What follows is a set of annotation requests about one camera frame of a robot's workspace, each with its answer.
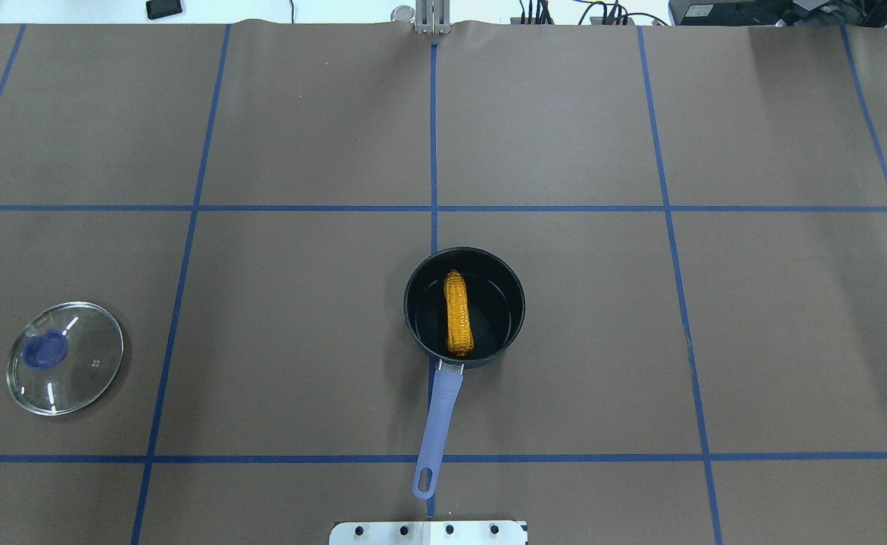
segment blue handle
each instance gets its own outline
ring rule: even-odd
[[[434,390],[430,397],[430,412],[427,414],[427,427],[423,428],[423,442],[420,455],[416,457],[416,473],[413,473],[413,496],[420,500],[430,500],[437,492],[437,479],[440,478],[440,463],[444,460],[444,445],[450,431],[450,415],[453,404],[460,393],[464,375],[446,370],[434,373]],[[420,477],[429,472],[425,482],[426,490],[420,489]]]

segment gray tabletop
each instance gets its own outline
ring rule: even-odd
[[[523,330],[409,492],[432,251]],[[61,301],[126,355],[4,380]],[[0,543],[887,543],[887,31],[0,26]]]

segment white label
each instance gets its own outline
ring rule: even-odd
[[[713,4],[696,4],[689,6],[689,10],[686,10],[686,17],[706,17],[710,11],[713,11]]]

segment saucepan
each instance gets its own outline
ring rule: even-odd
[[[447,347],[444,279],[463,276],[474,348],[457,356]],[[413,270],[406,283],[403,313],[410,334],[433,360],[433,389],[423,442],[413,473],[413,496],[429,500],[437,490],[444,444],[464,370],[493,362],[514,341],[524,321],[524,290],[507,263],[479,248],[448,248]]]

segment yellow corn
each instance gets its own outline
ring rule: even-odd
[[[443,294],[447,297],[447,350],[455,356],[467,356],[474,350],[467,284],[456,270],[447,273],[443,280]]]

